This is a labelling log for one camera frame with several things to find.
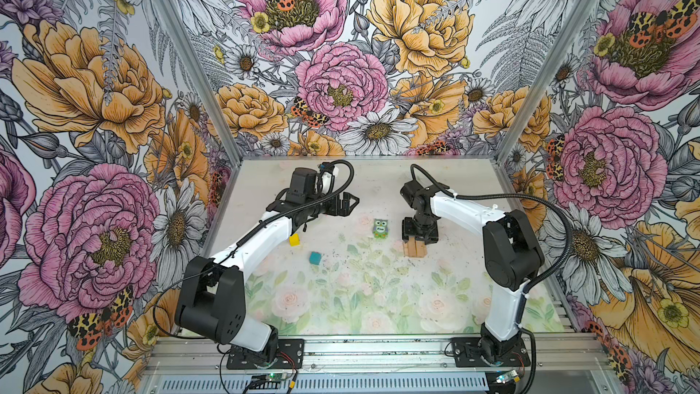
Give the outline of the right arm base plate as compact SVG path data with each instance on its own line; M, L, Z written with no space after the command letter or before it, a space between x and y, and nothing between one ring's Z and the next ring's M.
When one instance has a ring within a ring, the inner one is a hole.
M521 337L497 341L489 337L454 337L444 353L457 368L525 368L530 356Z

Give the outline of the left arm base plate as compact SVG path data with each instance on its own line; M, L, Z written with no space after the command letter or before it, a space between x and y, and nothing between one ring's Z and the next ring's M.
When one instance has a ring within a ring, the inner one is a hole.
M278 339L276 348L256 352L234 346L228 354L228 370L300 370L304 362L304 339Z

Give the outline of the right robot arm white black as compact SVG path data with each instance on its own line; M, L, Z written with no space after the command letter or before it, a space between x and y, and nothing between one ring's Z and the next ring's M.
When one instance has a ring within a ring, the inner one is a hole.
M507 199L506 194L460 195L440 182L425 187L411 180L400 189L400 195L414 211L412 217L403 219L401 227L406 256L427 255L428 246L439 240L441 219L482 237L485 269L495 286L490 312L481 324L481 338L475 346L465 345L463 356L477 356L487 366L501 365L520 348L526 286L534 283L544 264L527 215L482 204Z

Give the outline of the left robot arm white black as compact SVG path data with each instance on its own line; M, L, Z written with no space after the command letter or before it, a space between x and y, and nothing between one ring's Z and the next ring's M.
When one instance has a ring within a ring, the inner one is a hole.
M281 354L277 328L247 313L245 286L259 264L283 242L321 215L348 217L359 199L347 189L355 178L346 160L297 168L260 220L238 241L187 264L175 324L219 345L231 345L270 365Z

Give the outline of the natural wood block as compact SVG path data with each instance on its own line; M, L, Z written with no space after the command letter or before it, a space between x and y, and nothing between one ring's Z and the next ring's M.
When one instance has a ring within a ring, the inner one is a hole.
M426 257L428 254L428 249L425 244L417 244L416 245L416 257L423 258Z
M416 257L417 249L414 242L408 241L403 244L403 253L405 257Z

